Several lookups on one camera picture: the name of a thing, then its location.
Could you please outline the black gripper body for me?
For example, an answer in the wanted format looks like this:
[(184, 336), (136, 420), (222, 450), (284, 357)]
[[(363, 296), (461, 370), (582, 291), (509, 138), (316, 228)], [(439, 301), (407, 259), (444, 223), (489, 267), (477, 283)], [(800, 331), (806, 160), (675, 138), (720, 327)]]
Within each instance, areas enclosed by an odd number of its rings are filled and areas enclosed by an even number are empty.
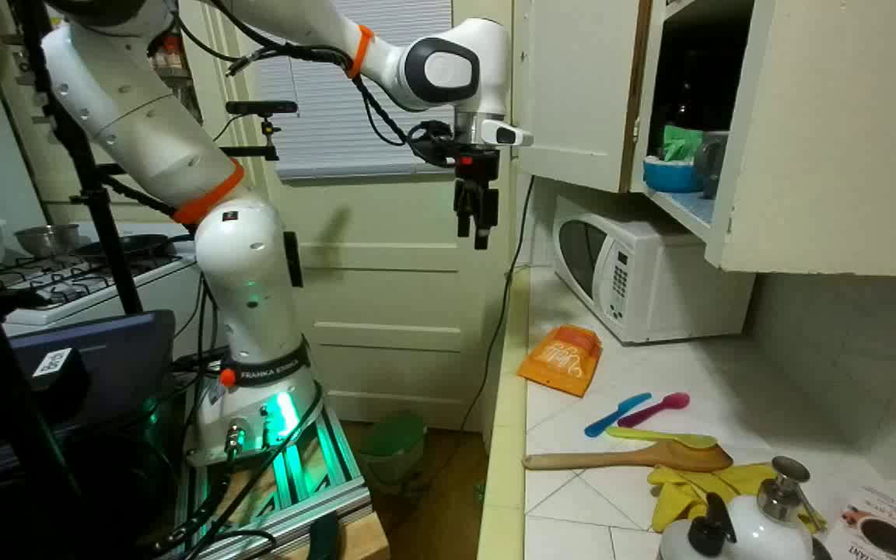
[(489, 210), (499, 206), (493, 179), (499, 177), (499, 150), (461, 140), (444, 121), (419, 121), (407, 130), (418, 159), (454, 172), (454, 207)]

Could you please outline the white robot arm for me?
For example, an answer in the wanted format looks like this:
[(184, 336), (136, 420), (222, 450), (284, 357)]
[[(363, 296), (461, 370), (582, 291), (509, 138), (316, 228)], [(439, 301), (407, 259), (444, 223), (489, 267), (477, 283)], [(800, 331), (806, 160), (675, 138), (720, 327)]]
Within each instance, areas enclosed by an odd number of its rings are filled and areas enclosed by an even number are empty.
[[(199, 465), (271, 453), (316, 420), (325, 387), (307, 365), (285, 271), (284, 223), (247, 184), (207, 128), (155, 73), (146, 47), (171, 24), (171, 0), (50, 0), (63, 24), (41, 40), (50, 88), (80, 130), (146, 194), (193, 231), (193, 248), (224, 328), (228, 357), (196, 397)], [(332, 0), (214, 0), (255, 40), (335, 63), (351, 80), (372, 80), (407, 113), (447, 105), (450, 128), (432, 128), (411, 150), (454, 172), (456, 233), (485, 241), (499, 223), (499, 154), (527, 147), (507, 121), (507, 32), (468, 19), (406, 47), (341, 16)]]

